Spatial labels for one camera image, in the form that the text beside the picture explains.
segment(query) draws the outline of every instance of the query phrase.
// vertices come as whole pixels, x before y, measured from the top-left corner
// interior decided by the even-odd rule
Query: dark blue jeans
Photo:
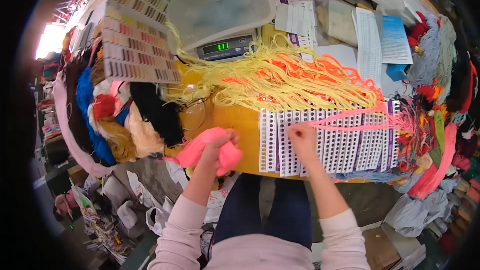
[[[264,234],[312,249],[312,218],[305,184],[300,180],[275,179],[275,196],[268,222],[262,225],[258,194],[259,175],[241,174],[228,194],[213,236],[225,239]]]

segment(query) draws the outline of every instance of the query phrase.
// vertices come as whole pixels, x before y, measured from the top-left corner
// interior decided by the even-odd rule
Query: woman's right hand
[[[305,122],[300,122],[289,126],[286,132],[303,165],[312,165],[319,161],[317,155],[318,134],[315,128]]]

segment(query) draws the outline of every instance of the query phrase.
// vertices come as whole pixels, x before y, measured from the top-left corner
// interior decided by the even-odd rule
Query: person
[[[55,197],[53,205],[53,215],[58,222],[63,220],[63,216],[68,214],[71,219],[72,209],[78,208],[78,204],[75,201],[74,194],[72,190],[68,190],[65,194],[60,194]]]
[[[317,133],[306,123],[289,126],[288,137],[309,181],[323,231],[321,252],[324,270],[370,269],[365,257],[365,239],[337,187],[316,153]],[[178,198],[162,237],[156,258],[147,270],[197,270],[201,256],[201,226],[216,170],[219,147],[238,135],[218,138],[205,147],[187,187]],[[312,264],[312,218],[303,181],[277,178],[272,209],[265,226],[259,211],[261,176],[243,173],[225,200],[213,234],[212,258],[205,269],[314,269]]]

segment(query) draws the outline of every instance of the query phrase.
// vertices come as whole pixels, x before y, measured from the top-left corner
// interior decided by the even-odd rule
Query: woman's left hand
[[[225,136],[218,137],[205,146],[201,153],[200,161],[195,167],[195,171],[200,169],[201,171],[216,173],[220,168],[220,147],[228,141],[231,141],[235,147],[238,147],[240,136],[236,133],[235,129],[227,128],[225,131],[227,133]]]

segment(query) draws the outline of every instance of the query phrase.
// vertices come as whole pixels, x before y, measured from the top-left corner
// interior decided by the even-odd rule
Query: yellow table
[[[435,12],[435,7],[428,0],[421,0],[422,3],[427,2],[429,7]],[[180,61],[176,62],[177,69],[185,73],[186,67]],[[200,81],[201,76],[198,74],[189,74],[182,78],[182,84],[171,85],[170,87],[183,89],[186,85],[196,85]],[[260,131],[258,127],[259,112],[247,109],[240,105],[231,107],[224,107],[214,105],[211,100],[204,102],[205,116],[201,125],[197,129],[185,131],[185,137],[194,139],[197,135],[206,129],[214,127],[222,127],[225,129],[233,128],[240,135],[240,142],[238,147],[243,152],[243,159],[235,168],[235,171],[257,174],[266,177],[280,177],[279,173],[260,173],[259,169],[259,142]],[[189,108],[187,111],[180,113],[180,119],[184,128],[195,128],[198,126],[202,118],[202,112],[199,111],[199,107],[195,106]],[[175,149],[165,150],[166,155],[176,155],[176,153],[182,150],[181,147]],[[285,177],[289,179],[308,180],[308,177],[290,176]],[[364,179],[350,179],[351,183],[363,183],[368,182]]]

